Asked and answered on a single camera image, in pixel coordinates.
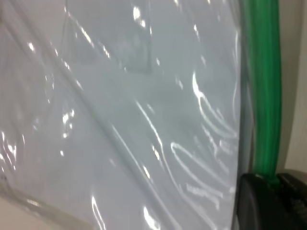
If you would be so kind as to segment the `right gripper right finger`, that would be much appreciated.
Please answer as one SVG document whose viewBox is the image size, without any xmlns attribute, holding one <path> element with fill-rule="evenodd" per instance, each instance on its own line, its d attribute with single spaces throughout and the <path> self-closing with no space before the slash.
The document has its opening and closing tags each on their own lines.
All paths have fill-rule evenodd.
<svg viewBox="0 0 307 230">
<path fill-rule="evenodd" d="M 307 229 L 307 185 L 288 173 L 279 173 L 279 197 L 300 230 Z"/>
</svg>

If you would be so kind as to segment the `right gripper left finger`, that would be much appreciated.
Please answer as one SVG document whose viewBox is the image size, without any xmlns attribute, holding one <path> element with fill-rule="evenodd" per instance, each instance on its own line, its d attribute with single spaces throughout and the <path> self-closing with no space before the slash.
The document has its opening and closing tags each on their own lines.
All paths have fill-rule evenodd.
<svg viewBox="0 0 307 230">
<path fill-rule="evenodd" d="M 279 230 L 280 207 L 264 178 L 251 173 L 241 176 L 236 208 L 240 230 Z"/>
</svg>

